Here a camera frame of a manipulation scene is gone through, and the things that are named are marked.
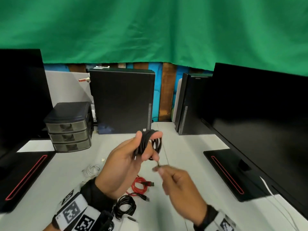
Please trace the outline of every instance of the coiled red cable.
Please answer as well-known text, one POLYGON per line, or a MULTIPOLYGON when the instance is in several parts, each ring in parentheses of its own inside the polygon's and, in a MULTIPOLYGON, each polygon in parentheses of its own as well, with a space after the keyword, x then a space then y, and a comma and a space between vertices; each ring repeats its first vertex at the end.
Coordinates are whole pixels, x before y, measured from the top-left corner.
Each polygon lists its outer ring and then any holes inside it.
POLYGON ((140 189, 140 188, 136 187, 136 185, 135 185, 136 183, 141 183, 141 182, 146 182, 146 180, 143 177, 139 177, 137 175, 137 177, 135 178, 135 180, 134 180, 134 182, 132 184, 132 190, 135 193, 139 193, 139 194, 143 195, 148 190, 148 186, 142 184, 143 185, 143 189, 140 189))

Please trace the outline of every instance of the left hand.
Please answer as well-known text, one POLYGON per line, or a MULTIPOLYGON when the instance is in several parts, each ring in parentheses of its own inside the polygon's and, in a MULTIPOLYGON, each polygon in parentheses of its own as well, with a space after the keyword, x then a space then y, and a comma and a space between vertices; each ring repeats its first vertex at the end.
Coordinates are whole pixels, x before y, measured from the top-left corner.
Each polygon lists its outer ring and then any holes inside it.
MULTIPOLYGON (((161 131, 155 132, 150 140, 163 136, 161 131)), ((126 140, 117 146, 109 154, 106 163, 95 180, 96 186, 109 198, 118 199, 132 185, 140 171, 141 163, 152 157, 159 161, 158 153, 148 143, 144 153, 133 159, 133 151, 140 145, 142 132, 138 131, 136 136, 126 140)))

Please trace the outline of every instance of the sleeve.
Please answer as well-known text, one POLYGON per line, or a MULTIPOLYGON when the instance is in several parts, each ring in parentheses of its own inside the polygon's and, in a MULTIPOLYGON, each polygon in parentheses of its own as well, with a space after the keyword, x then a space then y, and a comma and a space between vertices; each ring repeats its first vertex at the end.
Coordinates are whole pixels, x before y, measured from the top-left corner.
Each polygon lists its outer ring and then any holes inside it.
POLYGON ((201 223, 201 225, 196 226, 194 225, 193 228, 195 231, 204 231, 206 229, 206 227, 212 222, 214 221, 214 219, 216 218, 218 214, 218 211, 213 208, 212 206, 208 205, 207 207, 207 211, 206 211, 206 215, 201 223))
POLYGON ((117 200, 107 197, 95 185, 95 178, 89 180, 82 186, 80 193, 86 199, 87 203, 96 210, 111 212, 117 200))

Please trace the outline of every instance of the computer tower vent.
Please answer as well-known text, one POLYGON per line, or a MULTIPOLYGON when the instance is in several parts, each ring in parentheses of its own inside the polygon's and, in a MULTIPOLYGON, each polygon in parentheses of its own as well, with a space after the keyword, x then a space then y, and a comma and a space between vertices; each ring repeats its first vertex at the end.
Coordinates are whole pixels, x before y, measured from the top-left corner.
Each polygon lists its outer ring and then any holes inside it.
POLYGON ((183 114, 183 120, 182 120, 182 125, 181 125, 181 128, 180 128, 180 135, 183 133, 185 119, 186 119, 186 114, 187 114, 187 109, 188 109, 188 106, 185 106, 184 114, 183 114))
POLYGON ((151 128, 151 122, 152 122, 152 104, 149 104, 149 112, 148 112, 148 126, 147 126, 147 130, 149 130, 151 128))

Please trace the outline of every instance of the green backdrop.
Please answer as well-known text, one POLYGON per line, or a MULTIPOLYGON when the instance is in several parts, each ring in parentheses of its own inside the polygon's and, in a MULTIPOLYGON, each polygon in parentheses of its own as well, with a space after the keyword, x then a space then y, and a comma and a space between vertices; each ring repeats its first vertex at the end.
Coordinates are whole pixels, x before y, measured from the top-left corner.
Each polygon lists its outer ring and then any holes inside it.
POLYGON ((45 63, 308 75, 308 0, 0 0, 0 48, 40 48, 45 63))

